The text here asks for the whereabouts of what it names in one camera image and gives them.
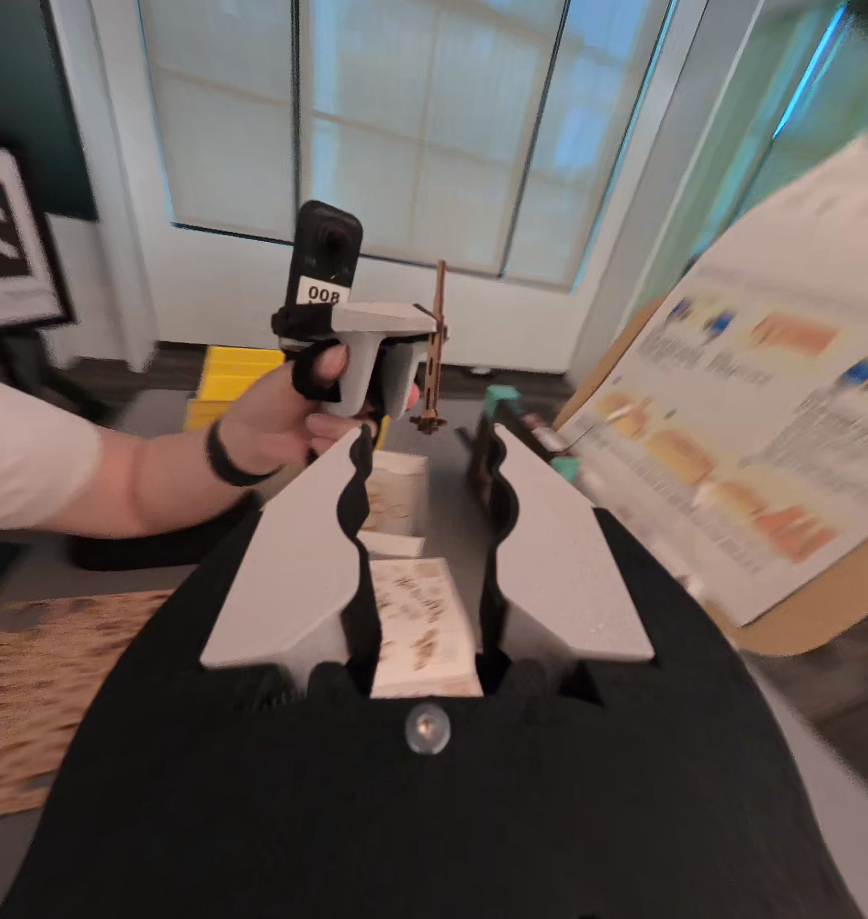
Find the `black wristband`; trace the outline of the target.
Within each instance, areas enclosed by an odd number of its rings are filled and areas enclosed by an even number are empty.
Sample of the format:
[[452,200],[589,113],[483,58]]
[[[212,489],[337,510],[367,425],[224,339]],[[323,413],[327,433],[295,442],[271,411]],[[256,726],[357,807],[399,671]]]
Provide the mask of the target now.
[[211,472],[221,482],[235,488],[252,489],[268,480],[282,469],[281,466],[265,473],[251,473],[239,468],[230,458],[221,440],[221,419],[214,420],[207,429],[205,455]]

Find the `person's left hand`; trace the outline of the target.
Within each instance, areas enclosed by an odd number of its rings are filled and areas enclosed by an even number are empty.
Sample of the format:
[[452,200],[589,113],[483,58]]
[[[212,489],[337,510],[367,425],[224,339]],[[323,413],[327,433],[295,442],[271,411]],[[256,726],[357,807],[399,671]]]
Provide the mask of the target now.
[[[315,372],[320,381],[333,381],[348,365],[342,344],[320,357]],[[256,381],[221,417],[221,440],[242,470],[265,473],[309,463],[325,454],[351,430],[367,426],[380,432],[384,415],[365,404],[355,417],[325,412],[325,401],[307,401],[292,386],[292,361]]]

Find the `slotted wooden model stick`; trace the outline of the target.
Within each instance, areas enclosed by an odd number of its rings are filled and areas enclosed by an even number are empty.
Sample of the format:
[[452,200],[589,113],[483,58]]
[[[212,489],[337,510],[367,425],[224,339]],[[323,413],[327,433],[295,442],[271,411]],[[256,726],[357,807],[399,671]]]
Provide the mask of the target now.
[[448,336],[445,320],[445,286],[447,275],[447,262],[438,260],[435,297],[433,301],[433,317],[436,321],[435,332],[428,340],[428,360],[425,369],[425,385],[419,414],[412,416],[410,421],[420,434],[433,435],[447,423],[440,416],[440,382],[442,377],[442,354]]

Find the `yellow storage bin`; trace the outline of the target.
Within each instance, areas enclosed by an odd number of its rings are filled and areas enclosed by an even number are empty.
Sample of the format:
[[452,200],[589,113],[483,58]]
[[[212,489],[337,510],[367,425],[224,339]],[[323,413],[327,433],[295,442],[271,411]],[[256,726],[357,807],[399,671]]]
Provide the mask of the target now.
[[208,346],[198,388],[187,402],[184,431],[210,426],[256,381],[284,361],[285,355],[278,349]]

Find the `laser-cut wooden parts sheet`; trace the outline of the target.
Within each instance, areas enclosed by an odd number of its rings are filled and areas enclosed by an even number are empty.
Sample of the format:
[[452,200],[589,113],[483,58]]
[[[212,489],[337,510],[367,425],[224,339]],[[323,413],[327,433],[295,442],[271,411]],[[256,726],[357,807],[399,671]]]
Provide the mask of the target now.
[[100,686],[172,593],[0,606],[0,817],[44,805]]

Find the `printed instruction sheet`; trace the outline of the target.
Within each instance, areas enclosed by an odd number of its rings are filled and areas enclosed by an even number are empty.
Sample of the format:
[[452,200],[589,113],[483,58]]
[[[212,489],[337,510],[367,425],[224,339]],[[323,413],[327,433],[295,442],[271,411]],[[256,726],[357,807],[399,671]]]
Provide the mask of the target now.
[[590,494],[748,627],[868,541],[868,132],[755,205],[560,416]]

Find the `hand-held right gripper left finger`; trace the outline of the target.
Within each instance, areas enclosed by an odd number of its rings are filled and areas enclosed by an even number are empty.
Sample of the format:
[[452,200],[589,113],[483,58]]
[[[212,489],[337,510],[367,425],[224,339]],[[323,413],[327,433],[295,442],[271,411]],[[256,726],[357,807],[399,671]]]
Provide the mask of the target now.
[[371,695],[379,612],[359,533],[373,440],[350,430],[264,506],[200,654],[208,670],[272,665],[305,692],[323,663]]

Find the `black pad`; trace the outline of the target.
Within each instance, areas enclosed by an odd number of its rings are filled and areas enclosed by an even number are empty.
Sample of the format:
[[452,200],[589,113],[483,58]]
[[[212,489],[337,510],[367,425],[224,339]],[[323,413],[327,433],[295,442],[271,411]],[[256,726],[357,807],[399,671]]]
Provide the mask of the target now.
[[133,538],[71,536],[66,540],[67,558],[73,566],[91,572],[197,565],[234,528],[260,508],[261,500],[254,493],[214,518],[167,533]]

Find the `person's left forearm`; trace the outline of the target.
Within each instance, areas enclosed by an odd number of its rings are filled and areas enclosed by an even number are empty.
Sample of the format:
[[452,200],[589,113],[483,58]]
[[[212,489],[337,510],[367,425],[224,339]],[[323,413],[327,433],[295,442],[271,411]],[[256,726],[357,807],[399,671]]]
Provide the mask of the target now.
[[0,530],[148,536],[209,520],[253,489],[214,473],[202,432],[144,439],[0,382]]

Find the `white printed card box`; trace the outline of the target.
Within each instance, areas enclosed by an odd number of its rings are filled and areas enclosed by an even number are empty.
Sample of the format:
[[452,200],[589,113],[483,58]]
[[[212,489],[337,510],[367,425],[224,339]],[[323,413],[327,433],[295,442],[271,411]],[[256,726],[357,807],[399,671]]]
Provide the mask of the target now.
[[477,641],[445,559],[372,560],[382,628],[373,698],[476,697]]

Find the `large window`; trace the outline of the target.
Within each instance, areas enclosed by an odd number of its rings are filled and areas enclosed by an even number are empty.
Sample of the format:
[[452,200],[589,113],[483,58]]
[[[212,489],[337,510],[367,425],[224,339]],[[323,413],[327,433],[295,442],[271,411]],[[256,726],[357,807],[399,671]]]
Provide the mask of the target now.
[[172,224],[570,289],[676,2],[148,1]]

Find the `black and white tag board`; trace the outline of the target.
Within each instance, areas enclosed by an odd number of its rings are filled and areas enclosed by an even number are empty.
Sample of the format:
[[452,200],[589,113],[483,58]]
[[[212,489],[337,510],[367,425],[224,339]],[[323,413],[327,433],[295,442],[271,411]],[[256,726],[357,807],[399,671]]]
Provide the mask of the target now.
[[73,322],[49,224],[20,156],[0,146],[0,333]]

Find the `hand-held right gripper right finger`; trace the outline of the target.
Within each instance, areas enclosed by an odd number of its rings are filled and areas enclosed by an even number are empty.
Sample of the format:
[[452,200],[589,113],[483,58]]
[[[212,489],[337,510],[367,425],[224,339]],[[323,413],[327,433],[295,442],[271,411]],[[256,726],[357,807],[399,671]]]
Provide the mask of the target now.
[[519,661],[564,689],[589,661],[654,660],[592,503],[500,422],[480,424],[471,474],[491,530],[478,613],[483,690],[497,691]]

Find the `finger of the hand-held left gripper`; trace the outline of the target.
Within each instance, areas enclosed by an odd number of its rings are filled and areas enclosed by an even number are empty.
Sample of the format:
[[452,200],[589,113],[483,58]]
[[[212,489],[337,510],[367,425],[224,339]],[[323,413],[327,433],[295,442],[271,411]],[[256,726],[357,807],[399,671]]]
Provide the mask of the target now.
[[385,357],[385,414],[401,418],[409,408],[418,366],[426,361],[428,336],[397,339]]
[[355,417],[369,404],[385,414],[385,357],[397,339],[429,336],[436,321],[412,303],[344,303],[331,313],[332,339],[348,349],[348,365],[337,380],[336,400],[325,401],[325,412]]

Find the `dark model kit box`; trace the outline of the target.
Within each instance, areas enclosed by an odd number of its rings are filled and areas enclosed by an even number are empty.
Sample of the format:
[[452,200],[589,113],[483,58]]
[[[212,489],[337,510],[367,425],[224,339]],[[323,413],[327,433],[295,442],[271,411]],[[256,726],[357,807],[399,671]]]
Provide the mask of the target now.
[[550,424],[524,402],[516,388],[489,386],[485,391],[484,409],[489,422],[506,428],[568,484],[576,484],[580,460]]

